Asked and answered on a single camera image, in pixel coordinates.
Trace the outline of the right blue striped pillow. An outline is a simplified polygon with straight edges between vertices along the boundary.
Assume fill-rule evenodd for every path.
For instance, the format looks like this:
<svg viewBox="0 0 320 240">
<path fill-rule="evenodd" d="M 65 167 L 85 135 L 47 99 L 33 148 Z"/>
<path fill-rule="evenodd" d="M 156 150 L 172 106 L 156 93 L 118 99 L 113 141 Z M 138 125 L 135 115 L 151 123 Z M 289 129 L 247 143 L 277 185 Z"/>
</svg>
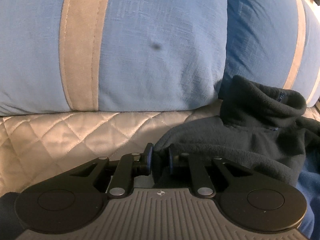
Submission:
<svg viewBox="0 0 320 240">
<path fill-rule="evenodd" d="M 226 65 L 219 97 L 240 75 L 319 100 L 319 7 L 313 0 L 227 0 Z"/>
</svg>

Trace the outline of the blue fleece jacket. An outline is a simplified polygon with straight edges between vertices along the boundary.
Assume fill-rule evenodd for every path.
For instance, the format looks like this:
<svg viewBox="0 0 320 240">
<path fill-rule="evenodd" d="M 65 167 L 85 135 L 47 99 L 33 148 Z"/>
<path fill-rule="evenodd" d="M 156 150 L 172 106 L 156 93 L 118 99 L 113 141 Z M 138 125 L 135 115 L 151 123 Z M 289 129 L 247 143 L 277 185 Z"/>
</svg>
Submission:
<svg viewBox="0 0 320 240">
<path fill-rule="evenodd" d="M 1 239 L 319 239 L 319 122 L 296 91 L 233 77 L 220 114 L 153 144 L 151 174 L 108 196 L 108 157 L 1 198 Z M 177 187 L 169 146 L 199 157 L 216 190 Z"/>
</svg>

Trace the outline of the quilted grey bedspread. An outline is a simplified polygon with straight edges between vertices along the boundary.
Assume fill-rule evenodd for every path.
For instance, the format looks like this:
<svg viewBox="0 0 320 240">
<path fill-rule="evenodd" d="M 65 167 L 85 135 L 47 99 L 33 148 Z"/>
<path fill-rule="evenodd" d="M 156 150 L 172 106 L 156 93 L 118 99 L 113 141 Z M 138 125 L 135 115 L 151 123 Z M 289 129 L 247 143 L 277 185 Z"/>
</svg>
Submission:
<svg viewBox="0 0 320 240">
<path fill-rule="evenodd" d="M 97 157 L 142 152 L 174 126 L 215 116 L 220 104 L 183 112 L 73 112 L 1 118 L 1 194 L 68 171 Z"/>
</svg>

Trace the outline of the blue striped pillow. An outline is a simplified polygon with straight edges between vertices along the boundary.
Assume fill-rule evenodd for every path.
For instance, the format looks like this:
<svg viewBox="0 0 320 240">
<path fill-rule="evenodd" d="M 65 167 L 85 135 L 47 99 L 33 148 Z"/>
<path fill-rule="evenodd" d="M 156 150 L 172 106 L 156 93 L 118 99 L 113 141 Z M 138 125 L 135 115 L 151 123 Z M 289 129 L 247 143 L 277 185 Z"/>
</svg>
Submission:
<svg viewBox="0 0 320 240">
<path fill-rule="evenodd" d="M 319 7 L 313 0 L 227 0 L 226 65 L 219 97 L 240 75 L 319 100 Z"/>
<path fill-rule="evenodd" d="M 1 0 L 1 115 L 217 99 L 227 0 Z"/>
</svg>

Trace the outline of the left blue striped pillow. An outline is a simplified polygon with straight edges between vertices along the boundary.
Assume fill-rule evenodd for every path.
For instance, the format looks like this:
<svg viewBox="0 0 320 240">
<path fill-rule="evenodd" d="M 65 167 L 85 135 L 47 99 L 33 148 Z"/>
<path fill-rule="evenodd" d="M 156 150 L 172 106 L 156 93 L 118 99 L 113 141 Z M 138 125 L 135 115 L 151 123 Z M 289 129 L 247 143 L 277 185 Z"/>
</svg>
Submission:
<svg viewBox="0 0 320 240">
<path fill-rule="evenodd" d="M 1 115 L 217 99 L 227 0 L 1 0 Z"/>
</svg>

